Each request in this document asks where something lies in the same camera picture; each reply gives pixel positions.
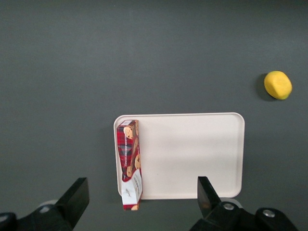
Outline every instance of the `gray table surface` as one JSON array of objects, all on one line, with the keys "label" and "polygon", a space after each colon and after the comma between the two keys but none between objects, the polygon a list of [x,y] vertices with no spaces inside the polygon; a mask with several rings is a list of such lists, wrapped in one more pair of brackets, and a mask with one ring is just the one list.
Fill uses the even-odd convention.
[{"label": "gray table surface", "polygon": [[[88,177],[76,231],[188,230],[196,200],[124,212],[113,122],[124,114],[238,112],[254,213],[308,230],[306,1],[0,1],[0,212],[18,217]],[[285,101],[264,90],[284,71]]]}]

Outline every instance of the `yellow sponge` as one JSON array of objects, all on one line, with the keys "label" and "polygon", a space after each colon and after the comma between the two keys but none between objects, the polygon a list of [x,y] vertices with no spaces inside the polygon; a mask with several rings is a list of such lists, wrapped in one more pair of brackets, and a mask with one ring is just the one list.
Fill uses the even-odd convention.
[{"label": "yellow sponge", "polygon": [[265,90],[272,97],[285,100],[292,92],[292,83],[282,71],[271,71],[264,78]]}]

